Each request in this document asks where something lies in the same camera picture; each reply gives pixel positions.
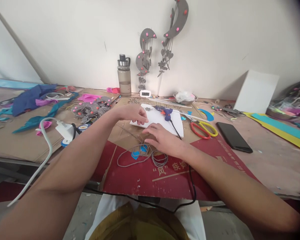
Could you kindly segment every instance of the blue felt piece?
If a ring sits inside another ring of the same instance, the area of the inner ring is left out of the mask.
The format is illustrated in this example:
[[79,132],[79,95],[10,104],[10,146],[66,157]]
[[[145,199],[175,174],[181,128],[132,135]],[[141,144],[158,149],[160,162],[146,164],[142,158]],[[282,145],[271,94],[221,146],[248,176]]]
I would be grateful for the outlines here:
[[140,147],[140,151],[141,151],[141,152],[147,152],[147,149],[148,149],[148,146],[147,146],[147,145],[142,145],[142,146]]
[[140,152],[139,152],[139,151],[137,151],[137,152],[132,152],[132,153],[131,153],[131,157],[133,157],[134,160],[137,160],[137,158],[139,157],[139,155],[140,155]]
[[19,128],[18,130],[15,130],[13,133],[23,132],[23,131],[29,130],[31,128],[38,127],[38,125],[42,119],[44,119],[46,117],[54,117],[57,114],[57,111],[59,108],[61,108],[64,104],[71,102],[73,99],[75,99],[79,96],[79,93],[76,93],[76,92],[72,92],[72,93],[74,95],[69,100],[60,101],[60,102],[56,103],[55,105],[53,105],[51,111],[45,117],[36,116],[36,117],[30,118],[23,127]]
[[256,118],[256,119],[258,119],[258,120],[260,120],[260,121],[262,121],[262,122],[264,122],[264,123],[268,123],[271,126],[274,126],[275,128],[278,128],[281,131],[284,131],[284,132],[286,132],[286,133],[288,133],[288,134],[290,134],[290,135],[292,135],[292,136],[300,139],[300,130],[298,130],[298,129],[294,128],[294,127],[286,125],[286,124],[284,124],[282,122],[279,122],[279,121],[274,120],[272,118],[269,118],[267,116],[261,116],[261,115],[259,115],[257,113],[254,113],[251,116],[254,117],[254,118]]
[[0,118],[2,118],[2,117],[1,117],[2,114],[12,115],[12,108],[10,108],[10,109],[3,109],[3,110],[0,112]]
[[18,82],[18,81],[0,79],[0,87],[1,88],[31,89],[36,85],[38,85],[38,84],[37,83],[26,83],[26,82]]
[[204,109],[198,109],[199,111],[203,112],[206,116],[207,116],[207,120],[209,122],[213,121],[214,120],[214,117],[212,116],[211,113],[209,113],[208,111],[204,110]]
[[57,84],[52,85],[36,85],[28,91],[21,93],[13,101],[12,105],[12,115],[14,117],[25,112],[27,109],[34,110],[39,106],[36,105],[36,99],[46,93],[53,92],[56,89]]

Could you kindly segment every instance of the yellow scissors handle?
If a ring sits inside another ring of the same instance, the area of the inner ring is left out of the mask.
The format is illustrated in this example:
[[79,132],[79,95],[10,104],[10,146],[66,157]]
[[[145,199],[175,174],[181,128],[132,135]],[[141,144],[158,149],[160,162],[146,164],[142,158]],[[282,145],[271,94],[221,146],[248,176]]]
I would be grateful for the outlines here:
[[[201,122],[199,121],[199,125],[204,129],[206,130],[210,135],[211,137],[216,137],[218,136],[218,131],[209,123],[207,122]],[[213,133],[211,133],[204,125],[208,126],[210,129],[212,129]]]

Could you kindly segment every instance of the hand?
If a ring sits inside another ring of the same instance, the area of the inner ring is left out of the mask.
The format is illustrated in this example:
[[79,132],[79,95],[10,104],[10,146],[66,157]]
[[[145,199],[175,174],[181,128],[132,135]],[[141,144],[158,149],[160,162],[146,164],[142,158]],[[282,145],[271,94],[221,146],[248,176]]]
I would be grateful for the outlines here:
[[156,140],[147,138],[146,143],[151,144],[160,152],[173,157],[181,158],[186,152],[187,145],[178,137],[166,130],[160,123],[151,123],[142,133],[151,133],[156,137]]
[[144,123],[149,122],[146,111],[139,104],[128,104],[117,108],[116,110],[119,120],[132,120],[132,122],[137,121],[138,125],[144,125]]

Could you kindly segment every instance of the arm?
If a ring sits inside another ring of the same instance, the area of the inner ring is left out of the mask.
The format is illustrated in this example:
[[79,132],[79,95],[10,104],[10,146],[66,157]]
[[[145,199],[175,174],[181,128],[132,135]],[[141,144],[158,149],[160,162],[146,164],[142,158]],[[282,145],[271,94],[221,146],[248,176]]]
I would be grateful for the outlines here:
[[143,133],[151,133],[157,139],[146,139],[145,142],[193,167],[248,226],[273,232],[300,230],[300,214],[254,179],[186,144],[160,124],[149,125]]
[[130,104],[106,112],[67,146],[0,223],[0,239],[62,239],[81,192],[94,173],[118,120],[148,122]]

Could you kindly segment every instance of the smartphone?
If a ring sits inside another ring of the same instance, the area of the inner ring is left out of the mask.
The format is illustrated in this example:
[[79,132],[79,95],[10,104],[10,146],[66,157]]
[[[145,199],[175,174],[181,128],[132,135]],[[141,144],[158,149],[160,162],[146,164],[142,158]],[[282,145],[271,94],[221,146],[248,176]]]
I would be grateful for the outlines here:
[[227,144],[229,144],[232,149],[246,153],[253,153],[253,150],[249,147],[247,142],[243,139],[233,125],[221,122],[217,122],[216,125]]

